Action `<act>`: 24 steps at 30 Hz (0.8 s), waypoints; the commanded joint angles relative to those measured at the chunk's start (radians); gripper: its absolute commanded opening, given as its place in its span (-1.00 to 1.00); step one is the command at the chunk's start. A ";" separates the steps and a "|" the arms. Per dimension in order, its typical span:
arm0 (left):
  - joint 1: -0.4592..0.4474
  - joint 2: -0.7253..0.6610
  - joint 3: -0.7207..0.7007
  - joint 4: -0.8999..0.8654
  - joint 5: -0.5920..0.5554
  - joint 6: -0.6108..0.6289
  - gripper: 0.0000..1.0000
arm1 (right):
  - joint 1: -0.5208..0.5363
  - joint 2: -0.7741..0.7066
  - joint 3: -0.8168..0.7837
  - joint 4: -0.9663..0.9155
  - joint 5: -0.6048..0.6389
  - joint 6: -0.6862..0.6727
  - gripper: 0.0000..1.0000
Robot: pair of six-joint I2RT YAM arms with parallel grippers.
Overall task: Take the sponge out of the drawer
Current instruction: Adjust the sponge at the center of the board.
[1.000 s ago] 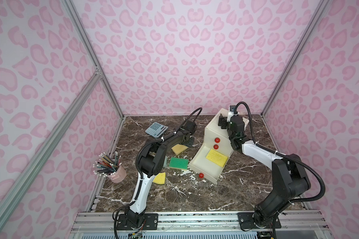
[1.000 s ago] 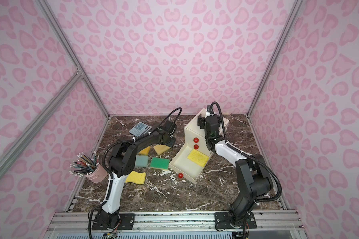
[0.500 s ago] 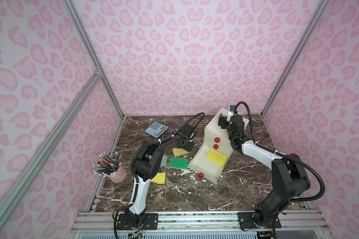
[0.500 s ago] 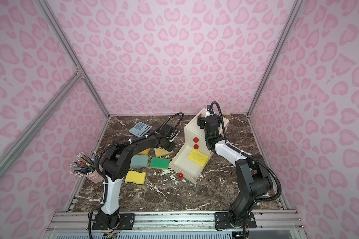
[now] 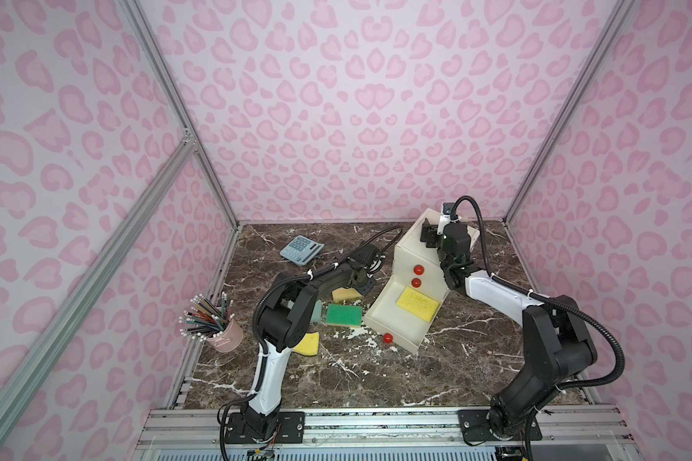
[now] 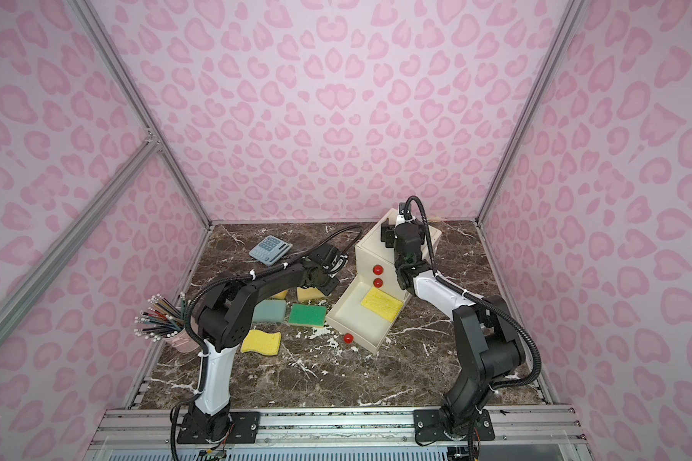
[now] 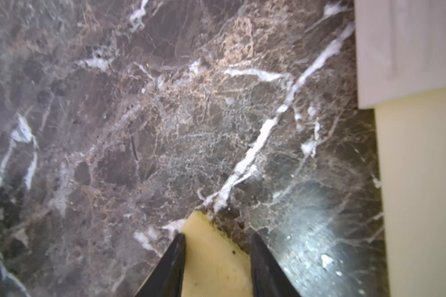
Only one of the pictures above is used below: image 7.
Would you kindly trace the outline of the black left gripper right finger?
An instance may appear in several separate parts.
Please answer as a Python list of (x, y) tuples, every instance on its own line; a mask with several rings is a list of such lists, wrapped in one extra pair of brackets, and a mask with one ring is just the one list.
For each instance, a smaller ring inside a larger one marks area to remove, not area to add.
[(301, 297), (257, 233), (251, 236), (250, 263), (254, 297)]

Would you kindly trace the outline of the pale yellow sponge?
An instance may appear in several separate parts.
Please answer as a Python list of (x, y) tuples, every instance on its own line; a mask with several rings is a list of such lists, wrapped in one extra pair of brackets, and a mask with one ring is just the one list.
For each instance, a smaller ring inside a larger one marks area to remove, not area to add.
[(250, 256), (194, 211), (182, 226), (185, 235), (183, 297), (251, 297)]

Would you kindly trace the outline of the cream drawer cabinet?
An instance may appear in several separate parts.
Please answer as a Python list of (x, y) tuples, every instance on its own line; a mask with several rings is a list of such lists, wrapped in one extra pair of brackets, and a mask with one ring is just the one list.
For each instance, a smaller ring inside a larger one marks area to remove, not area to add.
[(355, 1), (360, 109), (446, 87), (446, 1)]

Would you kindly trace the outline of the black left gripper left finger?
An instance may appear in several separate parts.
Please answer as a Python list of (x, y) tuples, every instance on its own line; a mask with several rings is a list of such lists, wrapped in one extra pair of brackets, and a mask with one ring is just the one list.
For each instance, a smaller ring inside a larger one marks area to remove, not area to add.
[(178, 233), (135, 297), (181, 297), (186, 238)]

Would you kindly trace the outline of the cream bottom drawer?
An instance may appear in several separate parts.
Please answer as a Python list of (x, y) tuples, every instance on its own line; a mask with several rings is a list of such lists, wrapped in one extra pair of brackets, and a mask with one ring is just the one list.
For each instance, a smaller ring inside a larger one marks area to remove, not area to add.
[(374, 111), (390, 293), (446, 297), (446, 88)]

